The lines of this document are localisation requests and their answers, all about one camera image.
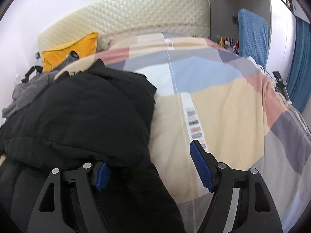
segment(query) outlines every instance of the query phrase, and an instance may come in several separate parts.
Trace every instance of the jacket sleeve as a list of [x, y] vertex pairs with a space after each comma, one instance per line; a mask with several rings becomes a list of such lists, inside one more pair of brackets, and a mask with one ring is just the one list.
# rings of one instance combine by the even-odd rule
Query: jacket sleeve
[[156, 232], [186, 232], [179, 209], [165, 188], [154, 164], [144, 157], [133, 169], [124, 169], [126, 184], [141, 213]]

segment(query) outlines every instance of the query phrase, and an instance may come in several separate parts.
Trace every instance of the blue gripper pad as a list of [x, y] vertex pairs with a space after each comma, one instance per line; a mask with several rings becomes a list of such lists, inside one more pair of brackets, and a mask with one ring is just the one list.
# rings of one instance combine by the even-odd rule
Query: blue gripper pad
[[112, 170], [110, 169], [110, 167], [106, 163], [103, 163], [98, 171], [97, 183], [95, 184], [95, 188], [98, 192], [100, 192], [103, 188], [107, 186], [111, 174]]
[[195, 168], [200, 176], [202, 184], [204, 187], [208, 188], [211, 192], [214, 189], [214, 184], [212, 182], [211, 170], [205, 162], [201, 152], [197, 145], [192, 141], [190, 143], [190, 156], [194, 162]]

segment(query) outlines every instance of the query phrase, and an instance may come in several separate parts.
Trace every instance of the bed sheet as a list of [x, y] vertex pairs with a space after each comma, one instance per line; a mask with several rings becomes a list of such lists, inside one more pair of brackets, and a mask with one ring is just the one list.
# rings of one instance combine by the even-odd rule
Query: bed sheet
[[[208, 39], [152, 34], [126, 43], [66, 69], [75, 73], [102, 59], [107, 67], [145, 74], [157, 87], [150, 156], [186, 231], [197, 232], [212, 197], [189, 153], [198, 139], [217, 161], [259, 170], [287, 232], [311, 198], [311, 141], [301, 115], [275, 92], [274, 82], [250, 60]], [[235, 189], [224, 232], [232, 228], [237, 200]]]

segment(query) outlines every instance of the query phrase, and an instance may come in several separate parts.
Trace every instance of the blue curtain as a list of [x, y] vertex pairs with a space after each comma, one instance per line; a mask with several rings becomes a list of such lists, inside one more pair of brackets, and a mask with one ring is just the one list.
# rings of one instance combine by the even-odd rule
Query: blue curtain
[[296, 17], [296, 44], [287, 78], [287, 92], [293, 106], [304, 111], [311, 93], [311, 32], [310, 24]]

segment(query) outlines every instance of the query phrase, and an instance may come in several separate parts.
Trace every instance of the quilted headboard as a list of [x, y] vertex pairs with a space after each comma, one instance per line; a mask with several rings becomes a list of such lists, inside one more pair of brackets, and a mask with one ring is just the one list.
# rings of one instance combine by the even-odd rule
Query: quilted headboard
[[108, 49], [112, 37], [158, 32], [210, 36], [208, 0], [102, 0], [81, 8], [38, 36], [39, 52], [99, 33], [97, 49]]

